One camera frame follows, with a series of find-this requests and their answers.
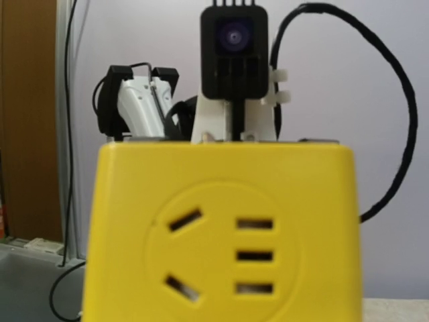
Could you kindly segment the yellow cube socket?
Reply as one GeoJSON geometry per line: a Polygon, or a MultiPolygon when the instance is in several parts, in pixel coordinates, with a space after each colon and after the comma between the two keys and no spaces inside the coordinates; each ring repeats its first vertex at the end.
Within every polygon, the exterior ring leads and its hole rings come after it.
{"type": "Polygon", "coordinates": [[[361,321],[354,155],[335,143],[110,143],[84,321],[361,321]]]}

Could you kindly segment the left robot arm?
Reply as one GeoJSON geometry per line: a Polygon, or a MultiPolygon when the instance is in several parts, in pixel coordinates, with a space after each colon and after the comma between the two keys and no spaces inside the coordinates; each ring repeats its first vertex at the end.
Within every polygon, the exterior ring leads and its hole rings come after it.
{"type": "Polygon", "coordinates": [[[110,65],[92,97],[100,133],[115,142],[189,142],[197,97],[173,102],[179,77],[175,68],[154,68],[148,62],[110,65]]]}

